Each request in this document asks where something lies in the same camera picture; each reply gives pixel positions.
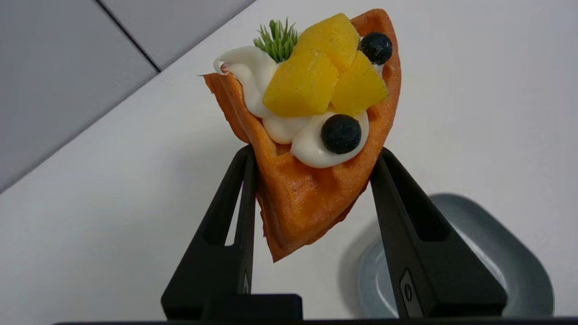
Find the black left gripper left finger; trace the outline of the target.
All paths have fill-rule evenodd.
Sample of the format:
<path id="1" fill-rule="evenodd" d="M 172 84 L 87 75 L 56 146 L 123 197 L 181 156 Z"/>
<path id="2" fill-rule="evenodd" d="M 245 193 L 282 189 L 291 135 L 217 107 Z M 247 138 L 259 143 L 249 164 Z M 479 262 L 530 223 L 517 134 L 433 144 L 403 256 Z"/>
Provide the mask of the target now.
<path id="1" fill-rule="evenodd" d="M 252 146 L 237 151 L 161 305 L 168 320 L 198 320 L 207 302 L 249 294 L 258 169 Z"/>

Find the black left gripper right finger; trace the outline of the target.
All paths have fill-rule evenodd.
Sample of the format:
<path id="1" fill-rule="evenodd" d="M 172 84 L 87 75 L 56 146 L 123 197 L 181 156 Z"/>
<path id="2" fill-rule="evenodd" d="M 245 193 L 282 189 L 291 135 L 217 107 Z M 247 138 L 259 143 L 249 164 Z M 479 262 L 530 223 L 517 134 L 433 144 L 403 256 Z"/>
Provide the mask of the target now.
<path id="1" fill-rule="evenodd" d="M 401 319 L 502 315 L 504 288 L 390 150 L 370 185 Z"/>

